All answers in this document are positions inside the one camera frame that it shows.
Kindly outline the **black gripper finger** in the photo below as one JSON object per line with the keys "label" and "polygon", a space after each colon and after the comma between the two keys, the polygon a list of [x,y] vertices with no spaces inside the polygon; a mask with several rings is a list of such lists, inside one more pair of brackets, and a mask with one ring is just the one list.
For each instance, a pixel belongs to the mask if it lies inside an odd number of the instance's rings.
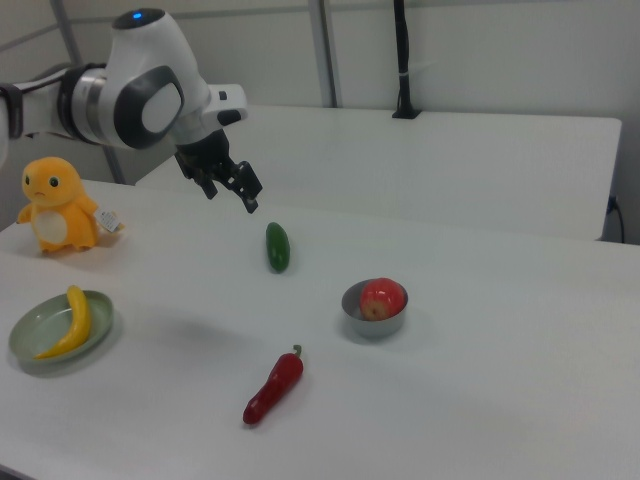
{"label": "black gripper finger", "polygon": [[246,161],[239,163],[231,161],[225,167],[223,177],[223,185],[241,199],[249,214],[253,214],[258,208],[257,197],[263,186],[252,166]]}
{"label": "black gripper finger", "polygon": [[212,200],[217,195],[216,186],[202,169],[193,167],[182,159],[179,159],[179,167],[183,176],[198,185],[208,200]]}

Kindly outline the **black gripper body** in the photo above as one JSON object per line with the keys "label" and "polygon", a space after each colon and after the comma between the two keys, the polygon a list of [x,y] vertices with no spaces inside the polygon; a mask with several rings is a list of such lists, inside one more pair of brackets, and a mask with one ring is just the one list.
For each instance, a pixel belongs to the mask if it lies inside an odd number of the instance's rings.
{"label": "black gripper body", "polygon": [[229,141],[220,129],[195,143],[178,145],[176,160],[187,172],[231,173],[233,162],[229,155]]}

